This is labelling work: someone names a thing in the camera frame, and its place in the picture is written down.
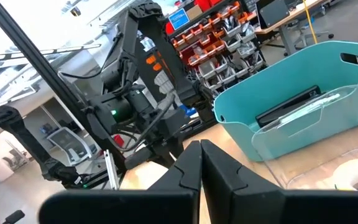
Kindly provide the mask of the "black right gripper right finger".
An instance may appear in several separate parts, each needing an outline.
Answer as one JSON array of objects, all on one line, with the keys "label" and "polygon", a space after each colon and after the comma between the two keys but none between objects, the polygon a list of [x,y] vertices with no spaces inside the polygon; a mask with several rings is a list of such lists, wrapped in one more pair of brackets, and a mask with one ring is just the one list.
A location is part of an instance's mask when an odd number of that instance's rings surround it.
[{"label": "black right gripper right finger", "polygon": [[201,141],[211,224],[358,224],[358,191],[285,190]]}]

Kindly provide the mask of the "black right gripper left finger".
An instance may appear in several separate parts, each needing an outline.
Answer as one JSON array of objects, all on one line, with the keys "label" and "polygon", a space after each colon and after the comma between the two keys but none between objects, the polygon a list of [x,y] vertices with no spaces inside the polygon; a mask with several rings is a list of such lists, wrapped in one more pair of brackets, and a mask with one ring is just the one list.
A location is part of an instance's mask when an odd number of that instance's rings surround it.
[{"label": "black right gripper left finger", "polygon": [[66,190],[41,206],[40,224],[198,224],[202,147],[193,141],[146,190]]}]

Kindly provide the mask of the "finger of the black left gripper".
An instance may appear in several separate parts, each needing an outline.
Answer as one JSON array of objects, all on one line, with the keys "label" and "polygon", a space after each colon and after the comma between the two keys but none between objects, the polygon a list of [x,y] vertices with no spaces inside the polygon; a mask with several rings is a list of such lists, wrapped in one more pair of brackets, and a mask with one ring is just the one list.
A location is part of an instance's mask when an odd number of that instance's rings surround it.
[{"label": "finger of the black left gripper", "polygon": [[166,141],[157,145],[157,163],[170,168],[184,151],[181,141]]},{"label": "finger of the black left gripper", "polygon": [[156,156],[157,154],[152,149],[149,149],[148,147],[142,147],[126,158],[125,167],[127,170],[131,170],[141,165],[143,162],[154,159]]}]

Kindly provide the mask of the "yellow tape roll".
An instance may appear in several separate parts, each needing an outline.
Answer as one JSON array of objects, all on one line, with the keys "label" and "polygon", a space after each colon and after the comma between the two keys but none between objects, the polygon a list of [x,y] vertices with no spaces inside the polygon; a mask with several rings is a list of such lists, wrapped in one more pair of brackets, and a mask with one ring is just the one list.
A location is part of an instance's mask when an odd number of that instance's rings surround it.
[{"label": "yellow tape roll", "polygon": [[341,164],[333,172],[332,180],[338,190],[358,190],[358,159]]}]

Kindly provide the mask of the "black stapler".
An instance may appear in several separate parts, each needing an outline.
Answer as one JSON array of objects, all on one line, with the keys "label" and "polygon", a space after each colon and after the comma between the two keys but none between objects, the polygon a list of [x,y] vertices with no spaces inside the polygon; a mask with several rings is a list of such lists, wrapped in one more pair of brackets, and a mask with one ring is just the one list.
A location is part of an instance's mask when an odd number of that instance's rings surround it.
[{"label": "black stapler", "polygon": [[322,95],[320,87],[314,85],[301,93],[277,104],[276,106],[270,108],[269,110],[257,115],[255,117],[257,124],[260,128],[270,124],[271,122],[277,120],[279,117],[303,106],[307,102],[313,100]]}]

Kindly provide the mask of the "white office chair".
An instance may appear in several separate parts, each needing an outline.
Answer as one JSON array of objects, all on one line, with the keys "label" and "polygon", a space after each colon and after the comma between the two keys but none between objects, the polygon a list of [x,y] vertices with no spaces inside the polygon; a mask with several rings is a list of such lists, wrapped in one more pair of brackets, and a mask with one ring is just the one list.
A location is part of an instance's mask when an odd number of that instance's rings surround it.
[{"label": "white office chair", "polygon": [[79,135],[66,127],[62,127],[50,134],[47,139],[67,155],[71,166],[76,166],[92,158],[93,153],[89,145]]}]

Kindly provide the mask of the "clear plastic bin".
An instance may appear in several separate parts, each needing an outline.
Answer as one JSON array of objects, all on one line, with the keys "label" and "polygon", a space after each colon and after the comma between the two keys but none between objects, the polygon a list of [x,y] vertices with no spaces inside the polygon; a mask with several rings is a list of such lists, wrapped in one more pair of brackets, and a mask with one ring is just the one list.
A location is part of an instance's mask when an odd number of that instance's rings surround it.
[{"label": "clear plastic bin", "polygon": [[333,93],[340,93],[340,98],[279,124],[289,112],[253,135],[252,145],[282,188],[337,190],[333,172],[358,159],[358,85],[340,87],[318,98]]}]

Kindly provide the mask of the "parts shelf with bins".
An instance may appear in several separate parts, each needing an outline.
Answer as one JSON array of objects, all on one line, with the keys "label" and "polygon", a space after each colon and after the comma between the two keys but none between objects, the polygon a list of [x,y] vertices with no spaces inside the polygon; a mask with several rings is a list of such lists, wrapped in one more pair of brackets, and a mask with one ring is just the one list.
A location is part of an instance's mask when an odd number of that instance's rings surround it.
[{"label": "parts shelf with bins", "polygon": [[[167,14],[166,31],[180,58],[212,91],[222,93],[267,68],[251,4],[252,0],[184,0]],[[194,5],[203,13],[173,30],[168,16]]]}]

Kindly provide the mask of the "blue sign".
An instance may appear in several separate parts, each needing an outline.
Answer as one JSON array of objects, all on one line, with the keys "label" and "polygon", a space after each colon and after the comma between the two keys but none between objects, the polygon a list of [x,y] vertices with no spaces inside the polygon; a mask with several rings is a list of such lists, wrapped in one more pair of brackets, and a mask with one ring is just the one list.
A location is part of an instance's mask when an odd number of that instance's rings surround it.
[{"label": "blue sign", "polygon": [[173,30],[177,30],[190,22],[190,18],[183,8],[170,14],[168,20],[170,21]]}]

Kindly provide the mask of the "cardboard box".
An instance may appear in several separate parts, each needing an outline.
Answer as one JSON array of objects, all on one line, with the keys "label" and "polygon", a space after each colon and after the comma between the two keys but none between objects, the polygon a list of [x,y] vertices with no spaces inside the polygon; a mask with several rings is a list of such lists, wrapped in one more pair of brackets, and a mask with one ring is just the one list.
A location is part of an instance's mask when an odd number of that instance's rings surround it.
[{"label": "cardboard box", "polygon": [[186,11],[186,14],[189,18],[189,20],[194,20],[195,18],[197,18],[199,15],[201,15],[203,12],[201,10],[201,8],[199,7],[199,5],[194,5],[193,7],[189,8]]}]

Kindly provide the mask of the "teal plastic bin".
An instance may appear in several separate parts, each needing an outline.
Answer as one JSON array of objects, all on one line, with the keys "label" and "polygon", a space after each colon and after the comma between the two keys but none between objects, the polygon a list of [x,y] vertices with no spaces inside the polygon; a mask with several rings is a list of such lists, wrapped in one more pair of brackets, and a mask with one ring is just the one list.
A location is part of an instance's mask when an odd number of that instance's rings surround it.
[{"label": "teal plastic bin", "polygon": [[246,78],[215,99],[215,117],[250,160],[262,162],[251,142],[261,129],[255,117],[314,85],[322,95],[358,85],[358,42],[315,44]]}]

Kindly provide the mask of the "wooden background table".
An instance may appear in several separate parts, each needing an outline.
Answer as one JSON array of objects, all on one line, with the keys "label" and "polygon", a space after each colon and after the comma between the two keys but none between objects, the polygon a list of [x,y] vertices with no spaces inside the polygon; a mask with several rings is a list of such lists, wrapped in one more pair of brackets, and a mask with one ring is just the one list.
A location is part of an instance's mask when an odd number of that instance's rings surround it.
[{"label": "wooden background table", "polygon": [[[317,6],[319,6],[322,14],[325,14],[326,6],[329,7],[332,4],[332,1],[335,1],[335,0],[306,0],[306,3],[308,5],[309,12],[310,12],[310,9],[314,9],[314,8],[317,8]],[[261,29],[260,27],[256,28],[255,34],[256,35],[267,35],[269,32],[272,32],[275,29],[277,29],[280,34],[282,43],[283,43],[283,48],[285,49],[284,55],[288,56],[288,55],[294,54],[298,50],[302,49],[302,47],[296,48],[296,44],[298,42],[303,42],[304,47],[307,46],[306,34],[301,33],[301,37],[299,39],[297,39],[296,41],[293,41],[291,39],[290,33],[288,31],[289,23],[291,23],[291,21],[295,21],[297,18],[299,18],[301,16],[306,16],[303,2],[299,5],[297,5],[296,9],[292,10],[288,17],[280,20],[276,24],[274,24],[266,29]],[[332,35],[328,31],[315,32],[315,34],[316,34],[316,37],[317,37],[317,35],[323,35],[323,34],[328,34],[330,36],[330,38],[332,37]]]}]

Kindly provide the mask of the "black aluminium table frame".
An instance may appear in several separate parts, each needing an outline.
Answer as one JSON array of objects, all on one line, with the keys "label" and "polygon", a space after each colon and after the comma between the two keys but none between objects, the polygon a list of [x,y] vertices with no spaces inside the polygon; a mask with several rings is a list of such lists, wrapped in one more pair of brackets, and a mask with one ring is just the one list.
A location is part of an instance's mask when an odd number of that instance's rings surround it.
[{"label": "black aluminium table frame", "polygon": [[125,134],[114,134],[106,139],[98,137],[92,132],[90,122],[76,103],[75,94],[69,89],[68,83],[64,81],[64,74],[58,73],[51,66],[1,3],[0,28],[14,42],[24,57],[63,101],[75,118],[79,120],[80,124],[87,130],[107,157],[113,159],[114,162],[101,172],[79,174],[74,167],[65,166],[48,155],[46,150],[42,149],[30,132],[26,130],[24,122],[20,119],[18,113],[9,106],[2,106],[0,109],[0,128],[19,138],[20,142],[39,163],[47,180],[59,181],[66,189],[92,189],[110,180],[111,172],[125,174],[127,169],[124,161],[133,154],[132,151],[128,151],[128,147],[131,147],[136,138],[139,137],[137,131],[134,130],[134,125],[127,125],[129,131]]}]

